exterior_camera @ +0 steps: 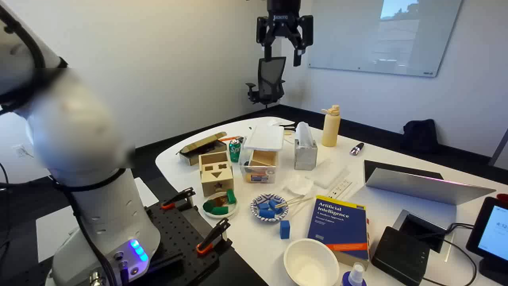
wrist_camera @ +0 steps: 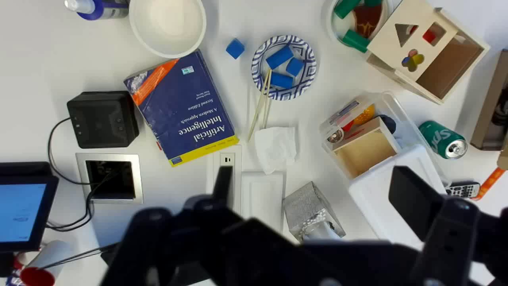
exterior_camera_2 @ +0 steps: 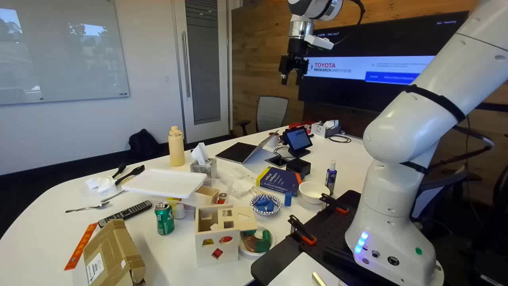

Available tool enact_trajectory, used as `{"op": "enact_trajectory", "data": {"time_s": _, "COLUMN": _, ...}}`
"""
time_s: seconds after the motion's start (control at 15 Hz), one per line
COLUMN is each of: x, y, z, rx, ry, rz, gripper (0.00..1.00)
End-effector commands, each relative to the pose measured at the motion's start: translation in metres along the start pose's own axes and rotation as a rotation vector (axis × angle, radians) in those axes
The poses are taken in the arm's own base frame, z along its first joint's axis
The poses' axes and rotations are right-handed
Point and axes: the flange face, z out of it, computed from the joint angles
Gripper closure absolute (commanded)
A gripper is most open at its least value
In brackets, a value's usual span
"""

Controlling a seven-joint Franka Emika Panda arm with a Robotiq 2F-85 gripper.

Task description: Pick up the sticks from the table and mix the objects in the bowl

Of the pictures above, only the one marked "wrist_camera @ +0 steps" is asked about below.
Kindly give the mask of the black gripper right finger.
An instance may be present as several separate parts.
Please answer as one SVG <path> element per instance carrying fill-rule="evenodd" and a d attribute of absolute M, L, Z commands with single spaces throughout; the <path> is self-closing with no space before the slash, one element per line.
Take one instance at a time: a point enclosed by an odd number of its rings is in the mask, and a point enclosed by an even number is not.
<path fill-rule="evenodd" d="M 506 212 L 492 217 L 464 199 L 445 198 L 405 166 L 392 169 L 389 202 L 424 244 L 411 282 L 468 286 L 472 264 L 481 263 L 492 286 L 508 285 Z"/>

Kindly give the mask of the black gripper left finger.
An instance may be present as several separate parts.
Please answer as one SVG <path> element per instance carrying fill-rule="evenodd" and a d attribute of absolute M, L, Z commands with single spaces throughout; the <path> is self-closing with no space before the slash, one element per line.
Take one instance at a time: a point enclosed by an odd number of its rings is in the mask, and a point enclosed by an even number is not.
<path fill-rule="evenodd" d="M 197 264 L 208 279 L 224 285 L 225 229 L 241 223 L 230 209 L 138 212 L 116 248 L 100 286 L 170 286 L 176 271 Z"/>

